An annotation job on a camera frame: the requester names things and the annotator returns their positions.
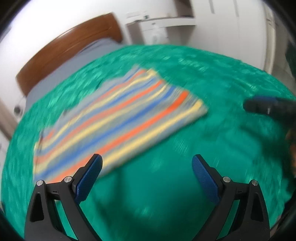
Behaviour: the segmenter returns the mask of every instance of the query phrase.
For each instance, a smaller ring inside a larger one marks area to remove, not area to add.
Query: white wall
[[[1,180],[2,180],[2,170],[4,167],[4,162],[6,158],[6,151],[8,148],[9,141],[0,131],[0,201],[1,201]]]
[[[261,0],[191,0],[197,26],[188,45],[240,59],[259,69],[266,56],[266,17]]]
[[[0,96],[13,112],[23,95],[15,76],[43,46],[68,29],[96,16],[114,12],[130,42],[126,13],[151,18],[177,16],[173,0],[32,0],[16,16],[0,43]]]

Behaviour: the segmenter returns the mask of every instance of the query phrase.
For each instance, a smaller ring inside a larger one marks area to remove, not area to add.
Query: striped towel
[[[187,90],[136,66],[104,82],[42,131],[34,149],[33,181],[59,182],[94,153],[103,157],[104,175],[206,112],[202,100]]]

